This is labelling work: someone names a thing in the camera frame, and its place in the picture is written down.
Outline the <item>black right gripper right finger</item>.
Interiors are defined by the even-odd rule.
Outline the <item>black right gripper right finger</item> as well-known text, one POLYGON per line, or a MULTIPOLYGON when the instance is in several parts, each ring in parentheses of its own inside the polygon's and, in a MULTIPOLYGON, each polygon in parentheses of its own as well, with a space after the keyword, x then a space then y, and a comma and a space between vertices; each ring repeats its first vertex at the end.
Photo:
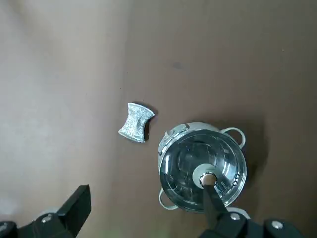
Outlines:
POLYGON ((291 223, 267 219, 261 225, 238 212, 229 212, 211 185, 203 189, 204 214, 208 228, 201 238, 302 238, 303 234, 291 223))

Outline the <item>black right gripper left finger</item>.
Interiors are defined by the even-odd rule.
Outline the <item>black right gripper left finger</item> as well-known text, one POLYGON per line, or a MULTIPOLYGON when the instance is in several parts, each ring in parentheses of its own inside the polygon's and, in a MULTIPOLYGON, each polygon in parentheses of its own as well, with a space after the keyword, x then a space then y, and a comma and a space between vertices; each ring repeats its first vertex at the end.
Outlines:
POLYGON ((1 221, 0 236, 2 238, 75 238, 90 212, 90 187, 81 185, 55 213, 45 213, 22 227, 17 227, 13 221, 1 221))

